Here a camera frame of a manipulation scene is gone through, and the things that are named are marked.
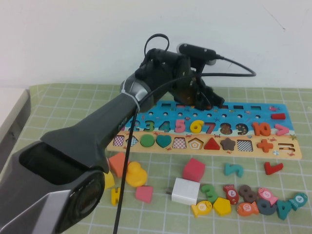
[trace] pink cube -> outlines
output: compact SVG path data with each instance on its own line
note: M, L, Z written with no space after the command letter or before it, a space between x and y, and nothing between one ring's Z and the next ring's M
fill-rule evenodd
M183 170L183 179L199 182L205 173L205 164L191 158Z
M141 186L136 188L136 199L144 201L146 203L151 203L153 195L152 186Z

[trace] table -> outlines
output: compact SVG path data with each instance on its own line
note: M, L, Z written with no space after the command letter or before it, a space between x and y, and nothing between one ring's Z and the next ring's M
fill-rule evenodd
M38 140L44 133L72 126L119 94L117 85L49 84L30 88L32 112L13 152ZM120 219L119 234L308 234L312 233L312 89L280 88L215 88L226 101L285 103L301 145L301 161L271 159L270 163L284 163L284 169L265 175L264 159L232 158L222 156L193 156L206 164L201 183L212 183L219 196L225 197L226 184L248 184L256 191L269 188L282 200L293 198L297 192L309 196L309 202L299 210L291 211L285 221L277 217L237 215L235 206L225 217L214 211L194 218L189 206L172 202L165 194L173 187L176 177L182 176L184 165L192 156L132 153L131 161L138 161L148 172L147 185L154 187L151 204L143 204L134 197L135 189L126 185ZM170 95L163 99L172 100ZM237 163L244 167L242 178L224 176L224 164ZM198 201L204 200L199 192ZM110 191L105 191L95 211L66 234L112 233L116 207L110 202Z

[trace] white power adapter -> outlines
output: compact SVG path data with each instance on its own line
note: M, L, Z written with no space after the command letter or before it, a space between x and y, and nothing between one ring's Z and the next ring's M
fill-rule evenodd
M200 183L176 178L171 200L185 205L196 205Z

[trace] yellow fish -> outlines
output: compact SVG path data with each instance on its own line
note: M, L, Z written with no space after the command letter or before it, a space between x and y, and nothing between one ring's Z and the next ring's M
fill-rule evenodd
M213 206L209 201L201 201L197 205L192 205L191 208L195 218L197 218L199 215L208 214L213 208Z

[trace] teal fish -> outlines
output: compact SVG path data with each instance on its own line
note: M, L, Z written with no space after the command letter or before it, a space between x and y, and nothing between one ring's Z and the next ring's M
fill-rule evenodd
M294 196L293 199L290 199L289 202L292 204L292 208L296 211L298 208L304 206L308 201L308 196L304 193L298 193Z

